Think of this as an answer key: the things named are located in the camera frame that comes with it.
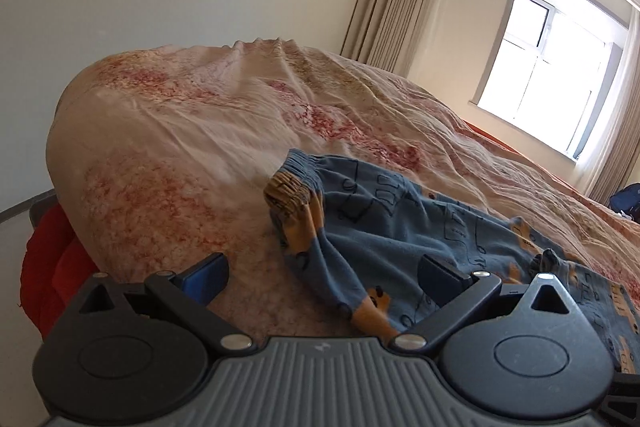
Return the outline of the blue patterned children's pants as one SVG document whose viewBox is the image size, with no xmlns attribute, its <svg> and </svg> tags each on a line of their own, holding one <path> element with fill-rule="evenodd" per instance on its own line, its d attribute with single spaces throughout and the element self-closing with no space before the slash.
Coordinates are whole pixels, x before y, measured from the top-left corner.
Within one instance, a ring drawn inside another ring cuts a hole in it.
<svg viewBox="0 0 640 427">
<path fill-rule="evenodd" d="M 418 282 L 425 256 L 513 284 L 551 272 L 616 369 L 638 373 L 639 317 L 626 288 L 570 259 L 520 217 L 491 217 L 397 172 L 301 150 L 290 150 L 265 200 L 288 266 L 363 334 L 391 340 L 442 307 L 434 284 Z"/>
</svg>

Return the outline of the red cloth beside bed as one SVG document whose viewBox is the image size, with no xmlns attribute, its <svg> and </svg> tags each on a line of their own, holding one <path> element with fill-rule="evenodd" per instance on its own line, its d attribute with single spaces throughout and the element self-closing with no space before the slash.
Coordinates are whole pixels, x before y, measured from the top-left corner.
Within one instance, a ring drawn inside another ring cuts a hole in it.
<svg viewBox="0 0 640 427">
<path fill-rule="evenodd" d="M 20 305 L 46 338 L 79 289 L 99 268 L 56 202 L 26 244 L 20 278 Z"/>
</svg>

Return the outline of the pink floral bed quilt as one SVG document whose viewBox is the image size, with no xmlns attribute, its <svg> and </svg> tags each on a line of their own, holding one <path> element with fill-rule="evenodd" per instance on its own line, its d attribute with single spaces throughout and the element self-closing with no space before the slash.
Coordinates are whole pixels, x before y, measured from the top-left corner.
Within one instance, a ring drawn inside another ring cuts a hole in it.
<svg viewBox="0 0 640 427">
<path fill-rule="evenodd" d="M 256 338 L 338 336 L 285 263 L 264 197 L 293 148 L 349 156 L 498 218 L 639 294 L 639 228 L 390 72 L 294 41 L 105 57 L 66 87 L 47 139 L 58 201 L 121 282 L 225 254 L 214 311 Z"/>
</svg>

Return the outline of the orange bed sheet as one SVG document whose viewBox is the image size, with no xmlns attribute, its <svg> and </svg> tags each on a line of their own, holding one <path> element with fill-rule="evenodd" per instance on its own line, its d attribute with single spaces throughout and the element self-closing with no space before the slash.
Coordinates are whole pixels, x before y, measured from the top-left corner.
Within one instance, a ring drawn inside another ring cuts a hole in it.
<svg viewBox="0 0 640 427">
<path fill-rule="evenodd" d="M 465 124 L 468 125 L 468 127 L 470 127 L 474 132 L 476 132 L 477 134 L 483 135 L 485 139 L 491 141 L 492 143 L 495 143 L 497 145 L 500 145 L 502 148 L 504 148 L 505 150 L 508 150 L 511 153 L 514 153 L 518 156 L 522 156 L 523 158 L 529 160 L 530 162 L 533 162 L 534 164 L 536 164 L 535 161 L 532 161 L 530 158 L 528 158 L 527 156 L 523 155 L 519 150 L 517 150 L 516 148 L 512 147 L 509 144 L 506 144 L 506 142 L 501 141 L 500 139 L 496 138 L 495 135 L 490 134 L 489 132 L 480 129 L 480 127 L 475 126 L 475 124 L 472 124 L 472 122 L 469 122 L 467 120 L 464 120 Z M 570 188 L 571 190 L 575 190 L 575 187 L 573 185 L 570 185 L 569 183 L 567 183 L 565 180 L 563 180 L 562 178 L 560 178 L 559 176 L 557 176 L 556 174 L 552 173 L 551 171 L 549 171 L 548 169 L 541 167 L 541 165 L 536 164 L 538 167 L 540 167 L 542 170 L 544 170 L 545 173 L 547 173 L 549 176 L 551 176 L 551 178 L 556 181 L 561 183 L 562 185 Z"/>
</svg>

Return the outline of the dark blue backpack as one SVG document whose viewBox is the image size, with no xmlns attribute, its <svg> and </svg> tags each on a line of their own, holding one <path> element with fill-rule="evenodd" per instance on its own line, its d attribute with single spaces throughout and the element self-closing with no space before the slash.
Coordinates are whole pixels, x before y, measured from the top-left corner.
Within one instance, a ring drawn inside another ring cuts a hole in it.
<svg viewBox="0 0 640 427">
<path fill-rule="evenodd" d="M 608 208 L 629 217 L 634 222 L 639 222 L 640 183 L 630 184 L 612 195 L 608 200 Z"/>
</svg>

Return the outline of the beige curtain right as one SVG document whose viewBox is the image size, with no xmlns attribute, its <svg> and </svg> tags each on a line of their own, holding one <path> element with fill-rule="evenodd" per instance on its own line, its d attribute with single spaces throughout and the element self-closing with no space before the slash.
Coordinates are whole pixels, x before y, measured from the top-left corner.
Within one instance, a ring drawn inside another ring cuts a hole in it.
<svg viewBox="0 0 640 427">
<path fill-rule="evenodd" d="M 585 152 L 578 160 L 577 190 L 596 202 L 626 182 L 639 157 L 639 10 L 631 10 L 620 64 Z"/>
</svg>

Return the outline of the white framed window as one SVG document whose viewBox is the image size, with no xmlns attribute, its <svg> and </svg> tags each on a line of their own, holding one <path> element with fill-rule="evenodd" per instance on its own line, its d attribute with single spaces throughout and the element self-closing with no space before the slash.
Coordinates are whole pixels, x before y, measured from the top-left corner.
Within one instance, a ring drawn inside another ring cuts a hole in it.
<svg viewBox="0 0 640 427">
<path fill-rule="evenodd" d="M 596 0 L 508 0 L 473 102 L 578 160 L 627 36 L 627 23 Z"/>
</svg>

